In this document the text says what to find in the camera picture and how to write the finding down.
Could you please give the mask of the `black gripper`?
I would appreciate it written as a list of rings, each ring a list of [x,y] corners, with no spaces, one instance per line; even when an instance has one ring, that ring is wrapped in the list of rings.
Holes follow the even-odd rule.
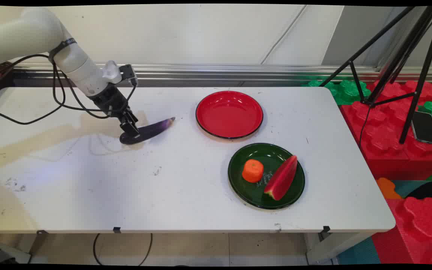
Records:
[[[119,118],[120,128],[129,137],[139,137],[138,119],[128,106],[127,98],[114,84],[108,84],[100,93],[89,97],[109,117]]]

